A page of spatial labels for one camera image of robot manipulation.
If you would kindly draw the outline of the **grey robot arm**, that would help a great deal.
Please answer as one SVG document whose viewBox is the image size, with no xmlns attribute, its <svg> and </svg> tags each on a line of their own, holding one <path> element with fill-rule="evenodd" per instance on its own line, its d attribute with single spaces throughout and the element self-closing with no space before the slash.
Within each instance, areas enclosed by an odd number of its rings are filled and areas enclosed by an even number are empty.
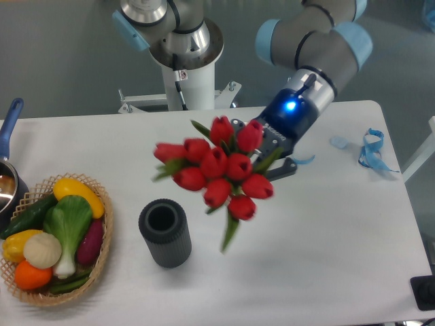
<svg viewBox="0 0 435 326">
<path fill-rule="evenodd" d="M 283 165 L 266 174 L 270 181 L 296 172 L 295 145 L 370 56 L 370 35 L 356 22 L 365 8 L 365 1 L 304 1 L 294 19 L 267 20 L 258 29 L 258 57 L 294 70 L 257 118 L 264 142 L 255 166 L 283 150 Z M 202 1 L 121 1 L 112 21 L 130 47 L 149 50 L 160 65 L 169 110 L 217 107 L 215 62 L 224 40 Z"/>
</svg>

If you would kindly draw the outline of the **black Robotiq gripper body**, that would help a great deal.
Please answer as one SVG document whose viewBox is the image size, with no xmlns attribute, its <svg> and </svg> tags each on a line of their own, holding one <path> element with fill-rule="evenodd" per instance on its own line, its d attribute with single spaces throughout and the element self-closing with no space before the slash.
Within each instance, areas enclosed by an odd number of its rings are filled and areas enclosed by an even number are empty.
<svg viewBox="0 0 435 326">
<path fill-rule="evenodd" d="M 259 158 L 268 157 L 281 148 L 281 157 L 293 153 L 294 147 L 319 117 L 311 103 L 294 90 L 282 89 L 254 120 L 263 126 L 263 140 Z"/>
</svg>

